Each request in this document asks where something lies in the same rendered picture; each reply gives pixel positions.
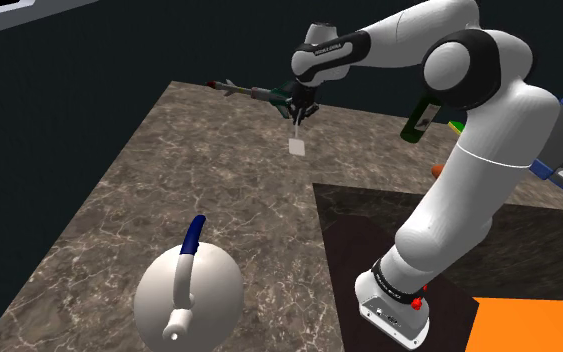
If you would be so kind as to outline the grey toy rocket green fins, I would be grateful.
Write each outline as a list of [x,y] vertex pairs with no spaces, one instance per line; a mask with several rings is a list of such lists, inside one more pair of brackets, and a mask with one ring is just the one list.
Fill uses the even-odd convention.
[[272,105],[287,105],[291,102],[291,94],[280,89],[265,89],[259,87],[245,88],[235,85],[232,81],[226,80],[225,83],[220,81],[208,81],[206,86],[224,91],[224,96],[232,94],[244,94],[252,99],[269,102]]

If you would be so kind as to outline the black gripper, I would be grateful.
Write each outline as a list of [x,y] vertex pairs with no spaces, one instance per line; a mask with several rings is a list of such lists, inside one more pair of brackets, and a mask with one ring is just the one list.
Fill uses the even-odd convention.
[[288,105],[288,112],[293,121],[298,118],[299,109],[306,109],[304,117],[308,118],[319,110],[319,105],[315,103],[316,87],[305,86],[296,82],[292,89],[291,103]]

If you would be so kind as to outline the dark robot stand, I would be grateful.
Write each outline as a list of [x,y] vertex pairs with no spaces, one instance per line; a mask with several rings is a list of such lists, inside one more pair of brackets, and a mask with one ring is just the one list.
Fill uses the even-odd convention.
[[503,206],[487,238],[429,283],[430,330],[408,351],[360,316],[354,283],[420,195],[314,193],[345,352],[563,352],[563,210]]

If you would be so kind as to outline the dark green bottle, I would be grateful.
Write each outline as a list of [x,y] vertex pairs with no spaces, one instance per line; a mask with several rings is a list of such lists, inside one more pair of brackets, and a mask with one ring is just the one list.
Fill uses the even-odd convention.
[[417,143],[439,112],[441,102],[429,94],[425,94],[418,101],[414,110],[400,132],[400,137],[409,143]]

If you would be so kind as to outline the white spatula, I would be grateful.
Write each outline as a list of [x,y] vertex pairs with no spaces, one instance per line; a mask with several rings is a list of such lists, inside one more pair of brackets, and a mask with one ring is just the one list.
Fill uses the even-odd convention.
[[300,122],[303,117],[303,110],[299,109],[296,119],[292,122],[290,136],[288,138],[288,152],[295,156],[305,155],[305,143],[299,137]]

